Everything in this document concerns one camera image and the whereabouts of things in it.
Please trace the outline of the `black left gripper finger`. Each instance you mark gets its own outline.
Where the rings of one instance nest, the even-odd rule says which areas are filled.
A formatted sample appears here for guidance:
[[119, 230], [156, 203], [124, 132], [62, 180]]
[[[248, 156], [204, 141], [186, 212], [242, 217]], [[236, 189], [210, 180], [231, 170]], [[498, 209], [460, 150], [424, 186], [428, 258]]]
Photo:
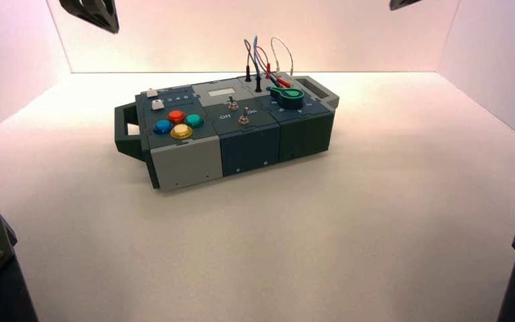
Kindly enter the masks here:
[[106, 25], [103, 1], [97, 0], [60, 0], [61, 7], [69, 14], [94, 25]]
[[93, 21], [102, 29], [117, 34], [119, 32], [119, 20], [115, 2], [112, 0], [89, 1], [89, 11]]

